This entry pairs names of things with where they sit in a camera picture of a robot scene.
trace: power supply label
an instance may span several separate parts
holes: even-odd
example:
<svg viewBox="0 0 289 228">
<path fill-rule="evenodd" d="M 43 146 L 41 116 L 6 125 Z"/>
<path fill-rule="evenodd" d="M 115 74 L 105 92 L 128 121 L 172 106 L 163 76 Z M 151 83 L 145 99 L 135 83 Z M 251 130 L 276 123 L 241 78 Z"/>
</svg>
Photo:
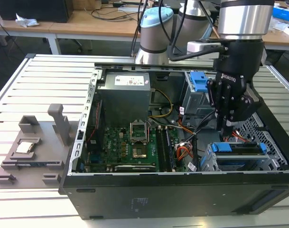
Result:
<svg viewBox="0 0 289 228">
<path fill-rule="evenodd" d="M 123 76 L 118 75 L 115 77 L 116 86 L 144 86 L 143 76 Z"/>
</svg>

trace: desk leg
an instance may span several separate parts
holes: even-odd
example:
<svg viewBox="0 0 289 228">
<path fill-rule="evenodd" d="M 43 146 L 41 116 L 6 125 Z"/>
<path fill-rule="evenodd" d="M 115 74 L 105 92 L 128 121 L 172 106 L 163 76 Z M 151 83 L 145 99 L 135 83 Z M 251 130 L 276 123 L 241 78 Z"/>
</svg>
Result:
<svg viewBox="0 0 289 228">
<path fill-rule="evenodd" d="M 51 49 L 51 53 L 53 55 L 60 55 L 61 54 L 61 49 L 59 46 L 59 42 L 57 38 L 48 38 L 49 46 Z"/>
</svg>

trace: sticker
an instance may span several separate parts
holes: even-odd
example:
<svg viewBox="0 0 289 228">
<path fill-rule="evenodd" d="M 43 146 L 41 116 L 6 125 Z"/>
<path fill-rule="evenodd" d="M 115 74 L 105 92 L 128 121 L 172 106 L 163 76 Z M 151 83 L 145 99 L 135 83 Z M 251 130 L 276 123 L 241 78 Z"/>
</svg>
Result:
<svg viewBox="0 0 289 228">
<path fill-rule="evenodd" d="M 144 86 L 143 76 L 122 76 L 118 75 L 115 77 L 116 86 Z"/>
<path fill-rule="evenodd" d="M 261 63 L 262 63 L 263 65 L 265 65 L 265 63 L 266 63 L 267 56 L 268 56 L 268 54 L 267 54 L 266 48 L 264 48 L 264 49 L 263 49 L 263 52 L 262 52 L 262 57 L 261 57 Z"/>
<path fill-rule="evenodd" d="M 180 115 L 184 115 L 184 107 L 179 107 Z"/>
<path fill-rule="evenodd" d="M 18 164 L 18 166 L 31 166 L 30 164 Z"/>
<path fill-rule="evenodd" d="M 191 162 L 189 162 L 187 166 L 190 168 L 191 171 L 196 172 L 197 168 Z"/>
</svg>

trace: gripper logo text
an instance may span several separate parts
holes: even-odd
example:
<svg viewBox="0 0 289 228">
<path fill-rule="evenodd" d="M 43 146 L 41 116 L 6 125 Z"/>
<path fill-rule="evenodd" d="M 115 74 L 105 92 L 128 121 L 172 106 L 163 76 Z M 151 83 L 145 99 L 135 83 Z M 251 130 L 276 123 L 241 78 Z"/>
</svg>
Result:
<svg viewBox="0 0 289 228">
<path fill-rule="evenodd" d="M 234 77 L 231 77 L 231 76 L 228 76 L 228 75 L 224 75 L 224 78 L 228 79 L 228 80 L 230 80 L 232 82 L 236 82 L 236 78 L 234 78 Z"/>
</svg>

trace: wooden desk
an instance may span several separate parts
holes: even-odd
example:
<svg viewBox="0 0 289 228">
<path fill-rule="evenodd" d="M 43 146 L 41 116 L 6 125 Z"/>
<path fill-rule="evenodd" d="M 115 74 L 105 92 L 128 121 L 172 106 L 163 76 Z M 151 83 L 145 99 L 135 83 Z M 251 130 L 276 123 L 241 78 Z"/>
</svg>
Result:
<svg viewBox="0 0 289 228">
<path fill-rule="evenodd" d="M 115 9 L 101 9 L 98 15 L 93 15 L 101 18 L 115 18 L 126 15 L 124 12 L 113 12 Z M 68 23 L 54 23 L 49 31 L 51 33 L 67 33 L 67 34 L 81 34 L 81 35 L 98 35 L 98 36 L 116 36 L 116 37 L 133 37 L 137 22 L 135 20 L 128 20 L 123 22 L 110 22 L 101 19 L 93 18 L 90 15 L 91 11 L 75 10 L 69 19 Z M 132 18 L 137 19 L 137 14 L 131 15 Z"/>
<path fill-rule="evenodd" d="M 114 10 L 115 9 L 102 9 L 99 12 L 105 14 Z M 89 14 L 90 12 L 91 11 L 75 10 L 67 23 L 39 21 L 39 26 L 28 28 L 17 25 L 15 21 L 3 21 L 1 18 L 0 23 L 11 36 L 47 38 L 52 53 L 57 55 L 61 54 L 57 38 L 132 41 L 137 26 L 136 21 L 109 22 L 93 18 Z M 102 14 L 100 17 L 103 18 L 114 18 L 125 15 L 124 12 L 113 12 L 107 15 Z M 131 15 L 131 17 L 136 19 L 137 14 Z M 0 35 L 6 35 L 1 27 Z M 289 50 L 289 36 L 283 32 L 269 32 L 263 36 L 263 40 L 266 43 L 267 49 Z"/>
<path fill-rule="evenodd" d="M 40 25 L 38 26 L 25 28 L 18 25 L 14 20 L 2 20 L 0 16 L 0 24 L 6 29 L 6 31 L 49 32 L 49 28 L 53 25 L 53 22 L 40 22 Z"/>
<path fill-rule="evenodd" d="M 270 31 L 262 37 L 266 49 L 272 50 L 289 50 L 289 35 L 282 31 Z"/>
</svg>

